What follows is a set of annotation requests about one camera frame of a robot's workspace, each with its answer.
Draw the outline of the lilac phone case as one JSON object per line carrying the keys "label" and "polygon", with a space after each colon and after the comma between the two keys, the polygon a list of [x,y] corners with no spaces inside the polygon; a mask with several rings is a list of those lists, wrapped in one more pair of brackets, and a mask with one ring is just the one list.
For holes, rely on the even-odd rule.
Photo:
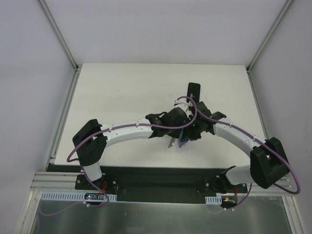
{"label": "lilac phone case", "polygon": [[186,137],[184,129],[181,130],[179,137],[178,137],[178,147],[183,148],[187,145],[191,140]]}

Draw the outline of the black smartphone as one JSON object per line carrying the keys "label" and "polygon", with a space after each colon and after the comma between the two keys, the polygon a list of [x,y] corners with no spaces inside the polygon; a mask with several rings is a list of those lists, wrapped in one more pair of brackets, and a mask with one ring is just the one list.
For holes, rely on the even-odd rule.
{"label": "black smartphone", "polygon": [[168,148],[172,148],[174,146],[175,141],[176,141],[176,139],[172,137],[170,142],[169,142]]}

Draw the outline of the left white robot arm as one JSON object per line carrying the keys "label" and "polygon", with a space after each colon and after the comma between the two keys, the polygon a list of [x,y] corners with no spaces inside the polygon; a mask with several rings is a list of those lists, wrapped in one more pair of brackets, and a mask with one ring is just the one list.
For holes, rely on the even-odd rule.
{"label": "left white robot arm", "polygon": [[161,114],[148,114],[126,124],[104,126],[97,119],[88,121],[72,138],[79,163],[87,176],[86,184],[93,190],[105,191],[107,183],[99,160],[106,147],[129,140],[165,135],[178,138],[180,126],[188,122],[187,109],[181,107]]}

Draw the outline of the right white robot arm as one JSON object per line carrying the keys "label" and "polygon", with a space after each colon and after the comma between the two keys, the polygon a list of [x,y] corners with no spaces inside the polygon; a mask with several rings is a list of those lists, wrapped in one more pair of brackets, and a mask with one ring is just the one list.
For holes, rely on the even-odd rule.
{"label": "right white robot arm", "polygon": [[197,103],[196,107],[189,107],[189,110],[196,119],[183,130],[183,141],[197,140],[202,132],[209,132],[227,140],[250,158],[249,165],[232,166],[217,175],[210,183],[212,189],[220,193],[231,192],[243,183],[255,183],[267,189],[290,172],[284,148],[277,138],[258,139],[232,124],[223,113],[211,113],[203,102]]}

